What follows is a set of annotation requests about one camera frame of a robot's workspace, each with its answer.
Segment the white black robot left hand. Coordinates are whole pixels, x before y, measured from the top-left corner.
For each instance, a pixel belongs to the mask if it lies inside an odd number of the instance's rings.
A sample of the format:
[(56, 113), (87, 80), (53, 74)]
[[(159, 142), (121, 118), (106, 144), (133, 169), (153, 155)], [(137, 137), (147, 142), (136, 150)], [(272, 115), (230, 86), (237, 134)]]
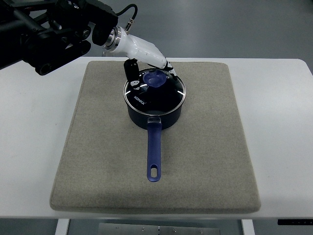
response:
[(119, 26), (111, 31), (105, 42), (105, 50), (112, 53), (124, 53), (128, 57), (127, 62), (124, 64), (124, 70), (129, 85), (134, 90), (139, 89), (140, 83), (137, 61), (168, 71), (174, 78), (177, 77), (173, 66), (154, 44), (127, 34)]

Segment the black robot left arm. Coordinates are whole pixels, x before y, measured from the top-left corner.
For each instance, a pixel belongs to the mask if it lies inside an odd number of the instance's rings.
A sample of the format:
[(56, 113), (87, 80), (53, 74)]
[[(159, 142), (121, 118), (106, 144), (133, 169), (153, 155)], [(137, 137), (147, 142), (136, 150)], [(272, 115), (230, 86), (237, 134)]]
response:
[(2, 0), (0, 67), (24, 61), (46, 75), (88, 53), (88, 36), (98, 46), (115, 46), (118, 17), (130, 8), (127, 29), (137, 15), (135, 4), (115, 13), (99, 0)]

